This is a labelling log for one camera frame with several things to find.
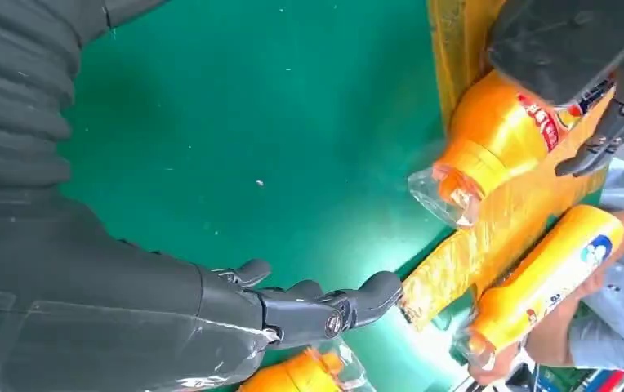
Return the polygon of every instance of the blue logo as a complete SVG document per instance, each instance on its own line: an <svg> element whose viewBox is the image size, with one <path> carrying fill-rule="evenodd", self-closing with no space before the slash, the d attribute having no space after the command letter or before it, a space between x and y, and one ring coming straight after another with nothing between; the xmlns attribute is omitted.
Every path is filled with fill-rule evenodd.
<svg viewBox="0 0 624 392"><path fill-rule="evenodd" d="M610 242L610 238L599 235L582 250L582 261L600 265L610 256L612 250L613 243Z"/></svg>

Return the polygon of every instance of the bottle label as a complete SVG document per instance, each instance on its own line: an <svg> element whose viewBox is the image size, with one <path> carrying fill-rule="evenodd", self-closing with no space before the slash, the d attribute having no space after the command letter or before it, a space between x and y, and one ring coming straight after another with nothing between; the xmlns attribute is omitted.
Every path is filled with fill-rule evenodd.
<svg viewBox="0 0 624 392"><path fill-rule="evenodd" d="M559 124L571 130L579 120L603 99L614 85L615 82L611 78L606 78L601 83L585 91L582 96L572 104L555 108Z"/></svg>
<svg viewBox="0 0 624 392"><path fill-rule="evenodd" d="M549 314L564 298L579 287L608 259L613 250L610 238L599 235L588 243L577 255L553 274L543 293L543 317Z"/></svg>
<svg viewBox="0 0 624 392"><path fill-rule="evenodd" d="M613 88L614 84L611 78L606 78L582 93L572 104L554 109L545 109L523 94L517 94L517 100L526 110L526 114L536 123L550 152L560 143L561 132L571 131Z"/></svg>
<svg viewBox="0 0 624 392"><path fill-rule="evenodd" d="M524 110L526 110L526 114L536 122L536 127L540 130L543 140L546 142L548 152L555 149L557 144L559 144L559 128L552 115L523 94L517 94L516 98Z"/></svg>

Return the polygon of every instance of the orange bottle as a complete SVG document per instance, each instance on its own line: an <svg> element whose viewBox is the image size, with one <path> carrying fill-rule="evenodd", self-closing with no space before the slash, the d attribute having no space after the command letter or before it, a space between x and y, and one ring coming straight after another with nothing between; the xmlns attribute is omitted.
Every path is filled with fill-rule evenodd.
<svg viewBox="0 0 624 392"><path fill-rule="evenodd" d="M500 350L520 341L622 243L624 228L591 206L570 209L514 273L487 290L457 347L470 362L489 368Z"/></svg>
<svg viewBox="0 0 624 392"><path fill-rule="evenodd" d="M337 375L343 362L330 352L307 349L288 361L257 372L239 392L341 392Z"/></svg>
<svg viewBox="0 0 624 392"><path fill-rule="evenodd" d="M409 177L411 193L444 221L472 226L480 202L537 166L612 86L606 79L571 105L550 108L492 71L461 99L443 155Z"/></svg>

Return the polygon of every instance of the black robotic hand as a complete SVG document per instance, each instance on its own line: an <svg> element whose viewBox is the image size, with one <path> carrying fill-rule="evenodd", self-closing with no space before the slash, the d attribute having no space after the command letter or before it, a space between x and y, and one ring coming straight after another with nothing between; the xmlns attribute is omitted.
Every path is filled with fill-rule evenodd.
<svg viewBox="0 0 624 392"><path fill-rule="evenodd" d="M0 392L231 384L267 349L363 326L400 296L391 273L357 291L256 290L261 261L210 271L146 252L60 194L69 164L56 142L70 136L60 111L82 49L165 2L0 0Z"/></svg>
<svg viewBox="0 0 624 392"><path fill-rule="evenodd" d="M238 270L213 271L231 283L253 287L269 273L268 263L251 260ZM290 348L332 339L341 332L378 320L401 297L399 277L379 272L359 290L336 290L324 294L318 283L305 280L288 290L248 290L257 296L264 311L263 329L270 334L269 347Z"/></svg>
<svg viewBox="0 0 624 392"><path fill-rule="evenodd" d="M551 105L567 105L611 73L615 96L594 135L556 168L584 176L624 144L624 1L507 0L490 33L495 69Z"/></svg>

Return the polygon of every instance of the green mat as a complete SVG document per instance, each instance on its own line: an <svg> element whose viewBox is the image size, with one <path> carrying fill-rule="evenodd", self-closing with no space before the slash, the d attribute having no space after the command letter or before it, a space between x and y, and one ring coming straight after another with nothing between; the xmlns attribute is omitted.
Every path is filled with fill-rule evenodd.
<svg viewBox="0 0 624 392"><path fill-rule="evenodd" d="M449 232L406 186L444 143L424 0L174 0L89 47L77 89L65 192L142 247L331 290ZM439 391L448 334L394 310L345 339L378 390Z"/></svg>

